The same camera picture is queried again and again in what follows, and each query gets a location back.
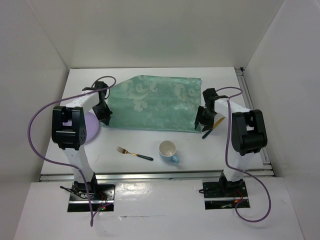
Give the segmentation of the green satin placemat cloth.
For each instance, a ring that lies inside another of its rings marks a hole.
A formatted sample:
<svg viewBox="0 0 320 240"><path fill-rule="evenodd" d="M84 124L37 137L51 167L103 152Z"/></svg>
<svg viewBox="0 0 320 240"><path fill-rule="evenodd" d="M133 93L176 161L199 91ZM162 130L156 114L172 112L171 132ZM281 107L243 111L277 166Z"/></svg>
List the green satin placemat cloth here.
<svg viewBox="0 0 320 240"><path fill-rule="evenodd" d="M199 133L200 78L137 75L110 90L109 128Z"/></svg>

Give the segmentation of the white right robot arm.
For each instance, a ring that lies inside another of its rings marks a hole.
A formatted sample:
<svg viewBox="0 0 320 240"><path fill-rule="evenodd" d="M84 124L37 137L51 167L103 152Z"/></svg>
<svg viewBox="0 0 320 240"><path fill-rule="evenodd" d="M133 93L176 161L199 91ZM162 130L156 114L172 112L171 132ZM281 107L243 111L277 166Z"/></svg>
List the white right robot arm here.
<svg viewBox="0 0 320 240"><path fill-rule="evenodd" d="M225 165L218 180L218 191L232 197L241 190L244 174L251 160L268 143L263 113L231 101L230 96L218 95L215 88L202 92L205 106L199 106L194 128L202 126L205 137L213 131L215 116L220 114L228 121L225 147Z"/></svg>

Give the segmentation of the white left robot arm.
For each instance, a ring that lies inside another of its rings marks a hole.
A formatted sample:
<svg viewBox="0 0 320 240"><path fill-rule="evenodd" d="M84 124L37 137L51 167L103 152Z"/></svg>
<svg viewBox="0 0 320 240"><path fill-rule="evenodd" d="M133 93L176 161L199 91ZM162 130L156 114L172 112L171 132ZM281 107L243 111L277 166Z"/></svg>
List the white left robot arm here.
<svg viewBox="0 0 320 240"><path fill-rule="evenodd" d="M97 80L93 87L82 90L82 96L65 106L56 106L52 111L52 141L62 149L68 163L75 166L75 192L88 200L97 197L99 187L84 148L88 136L85 115L93 110L99 123L109 125L113 113L105 102L107 87L106 83Z"/></svg>

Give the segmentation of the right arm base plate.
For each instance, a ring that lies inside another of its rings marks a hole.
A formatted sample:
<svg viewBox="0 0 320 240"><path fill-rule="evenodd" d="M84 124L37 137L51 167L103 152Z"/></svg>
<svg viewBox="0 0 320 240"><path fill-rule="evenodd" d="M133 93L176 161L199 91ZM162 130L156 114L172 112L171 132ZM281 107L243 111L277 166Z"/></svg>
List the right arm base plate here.
<svg viewBox="0 0 320 240"><path fill-rule="evenodd" d="M239 204L238 208L250 208L248 192L244 182L238 189L227 194L222 192L218 182L203 182L202 189L198 192L204 197L206 210L234 209L236 204Z"/></svg>

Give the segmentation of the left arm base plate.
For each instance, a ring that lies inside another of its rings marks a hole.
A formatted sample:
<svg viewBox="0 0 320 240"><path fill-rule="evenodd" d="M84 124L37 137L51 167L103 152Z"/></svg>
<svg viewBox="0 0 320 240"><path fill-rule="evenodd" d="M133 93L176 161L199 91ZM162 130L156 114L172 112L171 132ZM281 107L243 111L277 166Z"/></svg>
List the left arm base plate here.
<svg viewBox="0 0 320 240"><path fill-rule="evenodd" d="M85 192L76 192L72 188L66 188L70 193L68 201L68 213L90 212L87 194ZM100 184L97 193L90 193L90 200L93 212L113 212L115 199L115 184Z"/></svg>

